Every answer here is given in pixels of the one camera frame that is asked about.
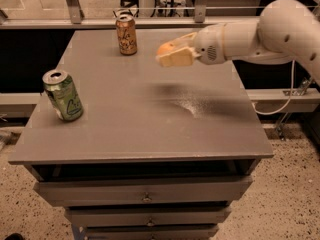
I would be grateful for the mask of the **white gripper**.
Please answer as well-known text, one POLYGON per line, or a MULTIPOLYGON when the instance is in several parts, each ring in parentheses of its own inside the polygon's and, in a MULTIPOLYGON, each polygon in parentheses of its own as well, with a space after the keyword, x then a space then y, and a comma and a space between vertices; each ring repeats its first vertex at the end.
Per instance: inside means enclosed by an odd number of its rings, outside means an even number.
POLYGON ((222 64, 226 61, 223 52, 223 25, 211 25, 198 33, 192 32, 171 41, 173 47, 159 49, 156 60, 162 67, 190 66, 196 59, 206 65, 222 64))

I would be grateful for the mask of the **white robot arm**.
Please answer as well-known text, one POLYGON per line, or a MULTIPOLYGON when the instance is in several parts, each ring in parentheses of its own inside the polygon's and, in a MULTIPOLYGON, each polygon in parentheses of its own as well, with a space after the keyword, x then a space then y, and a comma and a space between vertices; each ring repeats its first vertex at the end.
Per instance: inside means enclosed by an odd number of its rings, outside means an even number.
POLYGON ((162 44, 163 67, 243 60, 254 64, 298 62, 320 84, 320 22, 296 0, 276 0, 257 19, 207 26, 162 44))

